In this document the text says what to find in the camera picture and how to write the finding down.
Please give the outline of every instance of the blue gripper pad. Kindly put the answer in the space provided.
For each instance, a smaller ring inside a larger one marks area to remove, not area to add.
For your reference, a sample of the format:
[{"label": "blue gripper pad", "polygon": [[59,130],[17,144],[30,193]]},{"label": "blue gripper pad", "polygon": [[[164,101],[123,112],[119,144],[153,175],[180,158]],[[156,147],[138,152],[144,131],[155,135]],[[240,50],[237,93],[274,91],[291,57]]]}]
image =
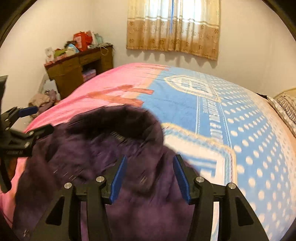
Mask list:
[{"label": "blue gripper pad", "polygon": [[187,180],[184,170],[183,170],[183,168],[186,168],[186,166],[185,166],[184,162],[183,163],[179,162],[177,156],[175,156],[173,159],[173,168],[174,168],[174,172],[175,172],[175,175],[177,178],[177,182],[178,182],[182,197],[188,204],[190,204],[192,202],[192,199],[190,197],[190,187],[189,187],[188,180]]},{"label": "blue gripper pad", "polygon": [[117,169],[117,173],[115,174],[115,177],[111,184],[111,191],[110,191],[110,197],[109,197],[109,201],[111,204],[118,198],[122,180],[126,173],[126,168],[127,168],[127,158],[126,156],[124,156],[122,158],[122,161]]},{"label": "blue gripper pad", "polygon": [[28,115],[36,114],[37,112],[38,112],[37,106],[27,107],[27,108],[20,109],[18,112],[18,116],[21,118]]}]

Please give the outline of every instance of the red bag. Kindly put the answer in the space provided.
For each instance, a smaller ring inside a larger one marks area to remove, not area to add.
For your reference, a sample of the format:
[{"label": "red bag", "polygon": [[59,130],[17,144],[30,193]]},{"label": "red bag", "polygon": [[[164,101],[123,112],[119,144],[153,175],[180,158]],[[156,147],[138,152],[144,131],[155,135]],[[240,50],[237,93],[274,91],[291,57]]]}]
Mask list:
[{"label": "red bag", "polygon": [[85,32],[80,32],[74,34],[73,40],[77,42],[75,47],[78,48],[79,51],[84,51],[87,50],[87,46],[92,43],[92,36],[87,35]]}]

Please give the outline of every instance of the curtain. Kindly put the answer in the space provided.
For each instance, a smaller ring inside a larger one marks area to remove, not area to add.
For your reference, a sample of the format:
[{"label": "curtain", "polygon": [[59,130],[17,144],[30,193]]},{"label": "curtain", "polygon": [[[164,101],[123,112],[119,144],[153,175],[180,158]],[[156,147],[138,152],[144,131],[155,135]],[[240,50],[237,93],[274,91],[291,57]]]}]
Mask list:
[{"label": "curtain", "polygon": [[220,0],[128,0],[127,49],[217,60]]}]

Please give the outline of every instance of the striped pillow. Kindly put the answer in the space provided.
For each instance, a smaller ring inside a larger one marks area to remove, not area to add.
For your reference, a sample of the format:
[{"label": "striped pillow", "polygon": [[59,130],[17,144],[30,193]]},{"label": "striped pillow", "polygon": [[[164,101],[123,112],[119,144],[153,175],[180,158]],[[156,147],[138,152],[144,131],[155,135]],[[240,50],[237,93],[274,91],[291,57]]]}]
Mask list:
[{"label": "striped pillow", "polygon": [[275,99],[269,96],[267,96],[267,99],[296,137],[296,98],[282,93]]}]

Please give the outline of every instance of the purple jacket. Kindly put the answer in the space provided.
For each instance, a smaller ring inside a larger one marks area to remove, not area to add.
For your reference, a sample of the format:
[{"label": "purple jacket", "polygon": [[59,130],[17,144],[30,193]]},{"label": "purple jacket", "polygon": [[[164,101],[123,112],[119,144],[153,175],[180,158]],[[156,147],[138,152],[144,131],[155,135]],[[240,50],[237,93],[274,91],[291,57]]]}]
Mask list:
[{"label": "purple jacket", "polygon": [[[17,236],[29,240],[66,182],[94,180],[121,154],[128,159],[126,176],[118,199],[106,206],[113,240],[186,240],[194,207],[182,199],[172,165],[175,153],[163,145],[158,120],[128,105],[79,114],[36,143],[15,197]],[[88,240],[82,204],[82,239]]]}]

